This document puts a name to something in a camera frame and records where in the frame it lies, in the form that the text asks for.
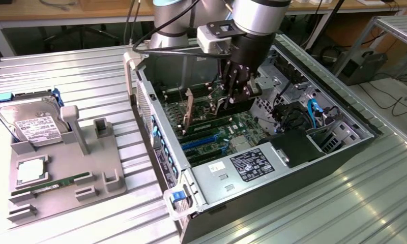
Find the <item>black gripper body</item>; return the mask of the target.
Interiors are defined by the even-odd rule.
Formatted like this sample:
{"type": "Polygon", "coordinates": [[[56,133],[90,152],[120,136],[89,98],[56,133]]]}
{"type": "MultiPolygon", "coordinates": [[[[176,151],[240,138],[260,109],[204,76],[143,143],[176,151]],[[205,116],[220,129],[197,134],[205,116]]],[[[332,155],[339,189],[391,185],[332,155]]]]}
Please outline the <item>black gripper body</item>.
{"type": "Polygon", "coordinates": [[[267,57],[273,39],[275,33],[265,36],[245,34],[232,38],[229,61],[240,77],[251,77],[256,73],[257,67],[267,57]]]}

